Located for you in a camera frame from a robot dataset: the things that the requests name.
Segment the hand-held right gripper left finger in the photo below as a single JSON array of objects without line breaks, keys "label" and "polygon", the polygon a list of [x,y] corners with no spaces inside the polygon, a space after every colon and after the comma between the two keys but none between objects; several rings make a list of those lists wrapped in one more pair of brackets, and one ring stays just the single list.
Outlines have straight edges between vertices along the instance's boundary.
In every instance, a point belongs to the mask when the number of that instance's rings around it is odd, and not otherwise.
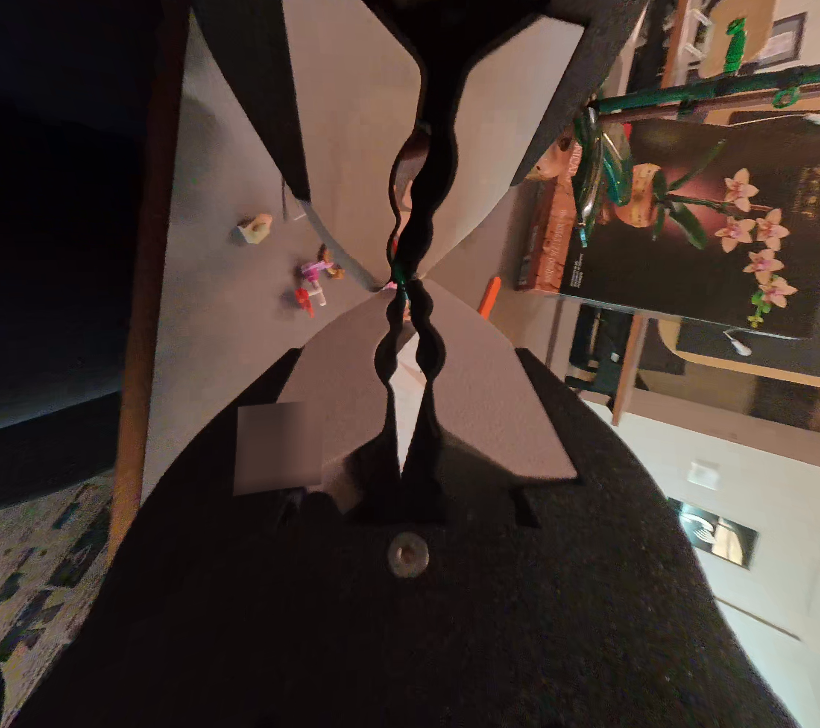
[{"label": "hand-held right gripper left finger", "polygon": [[295,404],[289,445],[301,461],[293,475],[307,479],[309,492],[329,495],[342,513],[363,499],[353,453],[387,430],[387,451],[398,454],[394,394],[375,366],[394,298],[394,291],[375,293],[321,329],[302,349],[277,400]]}]

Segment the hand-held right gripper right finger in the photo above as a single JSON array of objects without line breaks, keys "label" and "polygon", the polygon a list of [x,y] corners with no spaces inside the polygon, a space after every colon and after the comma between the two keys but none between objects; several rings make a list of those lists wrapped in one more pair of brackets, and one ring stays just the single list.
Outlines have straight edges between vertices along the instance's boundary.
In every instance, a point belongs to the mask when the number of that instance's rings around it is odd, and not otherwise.
[{"label": "hand-held right gripper right finger", "polygon": [[477,311],[433,281],[430,323],[445,358],[433,381],[439,457],[434,476],[497,467],[514,484],[577,477],[513,345]]}]

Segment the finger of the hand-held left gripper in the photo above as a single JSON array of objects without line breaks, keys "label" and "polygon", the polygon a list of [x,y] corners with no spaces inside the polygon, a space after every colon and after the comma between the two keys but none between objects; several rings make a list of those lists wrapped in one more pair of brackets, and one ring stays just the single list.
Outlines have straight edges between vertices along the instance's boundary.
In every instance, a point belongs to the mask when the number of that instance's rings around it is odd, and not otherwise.
[{"label": "finger of the hand-held left gripper", "polygon": [[395,159],[421,71],[362,0],[282,0],[310,199],[308,218],[365,289],[390,278]]},{"label": "finger of the hand-held left gripper", "polygon": [[469,70],[454,122],[454,182],[433,216],[420,277],[506,194],[584,32],[540,16]]}]

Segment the grey desk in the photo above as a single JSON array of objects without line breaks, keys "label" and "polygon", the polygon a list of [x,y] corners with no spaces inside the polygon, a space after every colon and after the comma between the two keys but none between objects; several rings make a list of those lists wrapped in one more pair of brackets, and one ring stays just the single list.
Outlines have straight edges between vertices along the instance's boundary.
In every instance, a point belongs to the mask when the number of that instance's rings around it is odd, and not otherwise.
[{"label": "grey desk", "polygon": [[[289,191],[290,212],[302,217],[282,218],[281,172],[193,13],[188,34],[143,501],[193,437],[262,372],[374,294],[343,268],[343,280],[323,281],[326,306],[315,306],[314,317],[297,307],[296,271],[325,242],[308,204]],[[508,189],[496,206],[512,204],[512,195]],[[237,240],[234,227],[259,213],[272,215],[270,235],[256,246]],[[474,309],[506,231],[499,227],[487,240],[481,223],[423,276]]]}]

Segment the pile of small toy bricks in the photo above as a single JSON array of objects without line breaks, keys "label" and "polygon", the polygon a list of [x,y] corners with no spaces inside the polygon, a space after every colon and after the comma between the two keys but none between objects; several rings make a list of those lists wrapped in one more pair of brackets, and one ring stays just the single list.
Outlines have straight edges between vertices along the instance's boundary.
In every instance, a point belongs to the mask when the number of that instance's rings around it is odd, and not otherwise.
[{"label": "pile of small toy bricks", "polygon": [[341,281],[344,276],[343,267],[334,261],[330,247],[323,243],[315,260],[302,264],[296,271],[293,297],[297,307],[314,317],[315,306],[326,306],[323,281]]}]

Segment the brick-built potted orchid plant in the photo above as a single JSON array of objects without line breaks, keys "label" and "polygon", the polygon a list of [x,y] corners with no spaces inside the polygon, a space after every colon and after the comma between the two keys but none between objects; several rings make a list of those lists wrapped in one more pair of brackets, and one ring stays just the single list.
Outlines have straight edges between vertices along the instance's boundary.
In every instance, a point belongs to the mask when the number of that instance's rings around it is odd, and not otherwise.
[{"label": "brick-built potted orchid plant", "polygon": [[705,17],[709,48],[699,65],[699,78],[682,85],[643,89],[614,97],[591,98],[572,122],[567,165],[554,175],[571,191],[580,241],[587,246],[600,215],[604,195],[612,203],[627,203],[633,190],[633,160],[606,133],[620,121],[689,117],[698,110],[721,108],[722,102],[767,103],[775,110],[794,106],[801,94],[818,95],[818,65],[790,67],[753,74],[744,66],[758,60],[752,48],[753,26],[749,15],[734,16],[719,28]]}]

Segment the small tan toy brick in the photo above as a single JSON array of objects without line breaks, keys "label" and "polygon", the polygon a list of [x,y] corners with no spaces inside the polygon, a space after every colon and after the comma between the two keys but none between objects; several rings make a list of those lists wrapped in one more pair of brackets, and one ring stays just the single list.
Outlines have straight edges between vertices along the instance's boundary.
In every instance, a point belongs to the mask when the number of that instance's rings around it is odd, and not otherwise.
[{"label": "small tan toy brick", "polygon": [[234,227],[233,233],[237,240],[256,246],[270,235],[272,222],[271,214],[259,213],[254,217],[243,219]]}]

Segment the dark toy set box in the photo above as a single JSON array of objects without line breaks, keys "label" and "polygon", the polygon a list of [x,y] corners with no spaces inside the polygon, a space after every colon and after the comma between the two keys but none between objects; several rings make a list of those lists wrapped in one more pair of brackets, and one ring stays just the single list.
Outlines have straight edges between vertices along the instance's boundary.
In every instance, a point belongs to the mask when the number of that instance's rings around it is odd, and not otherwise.
[{"label": "dark toy set box", "polygon": [[818,311],[816,112],[730,126],[629,126],[631,199],[590,237],[571,190],[545,192],[518,289],[803,339]]}]

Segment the wooden side table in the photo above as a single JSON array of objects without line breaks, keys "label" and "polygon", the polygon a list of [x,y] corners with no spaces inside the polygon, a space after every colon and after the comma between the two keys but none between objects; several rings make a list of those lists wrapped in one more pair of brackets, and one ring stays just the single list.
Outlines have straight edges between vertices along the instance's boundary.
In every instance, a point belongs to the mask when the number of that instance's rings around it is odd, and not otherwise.
[{"label": "wooden side table", "polygon": [[818,433],[818,335],[788,340],[638,314],[612,425],[640,416],[740,443]]}]

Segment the dark wall sign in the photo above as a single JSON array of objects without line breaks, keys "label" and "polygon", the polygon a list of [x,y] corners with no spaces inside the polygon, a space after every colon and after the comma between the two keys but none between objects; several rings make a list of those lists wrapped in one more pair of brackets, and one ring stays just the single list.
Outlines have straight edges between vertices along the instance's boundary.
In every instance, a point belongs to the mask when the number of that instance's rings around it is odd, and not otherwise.
[{"label": "dark wall sign", "polygon": [[737,567],[750,569],[759,540],[756,529],[674,497],[668,497],[668,504],[694,549]]}]

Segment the framed wall picture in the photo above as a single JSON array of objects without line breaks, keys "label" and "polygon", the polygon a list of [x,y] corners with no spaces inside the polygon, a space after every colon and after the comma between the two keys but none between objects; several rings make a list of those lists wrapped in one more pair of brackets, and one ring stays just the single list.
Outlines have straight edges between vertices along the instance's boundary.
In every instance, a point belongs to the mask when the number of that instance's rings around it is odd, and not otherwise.
[{"label": "framed wall picture", "polygon": [[767,58],[772,66],[799,60],[808,14],[801,12],[773,23],[768,41]]}]

